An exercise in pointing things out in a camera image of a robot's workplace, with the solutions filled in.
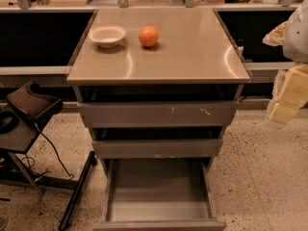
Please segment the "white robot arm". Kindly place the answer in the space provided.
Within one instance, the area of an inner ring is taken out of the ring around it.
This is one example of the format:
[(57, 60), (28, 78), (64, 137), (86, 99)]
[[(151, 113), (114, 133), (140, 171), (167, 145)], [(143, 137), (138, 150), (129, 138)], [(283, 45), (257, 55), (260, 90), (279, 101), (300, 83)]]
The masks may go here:
[(263, 43), (282, 45), (283, 55), (295, 63), (289, 70), (280, 69), (274, 79), (266, 124), (278, 130), (308, 103), (308, 0), (287, 21), (266, 34)]

